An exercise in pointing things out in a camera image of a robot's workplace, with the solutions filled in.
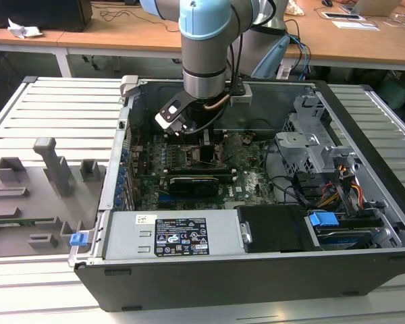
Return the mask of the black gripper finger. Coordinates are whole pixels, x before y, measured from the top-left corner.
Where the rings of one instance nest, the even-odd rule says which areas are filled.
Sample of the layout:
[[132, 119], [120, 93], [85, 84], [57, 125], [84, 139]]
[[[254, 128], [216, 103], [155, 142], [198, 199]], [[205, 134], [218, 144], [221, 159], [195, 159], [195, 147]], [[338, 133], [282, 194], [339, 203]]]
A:
[[212, 163], [215, 144], [213, 139], [213, 130], [206, 129], [199, 138], [200, 160], [205, 163]]

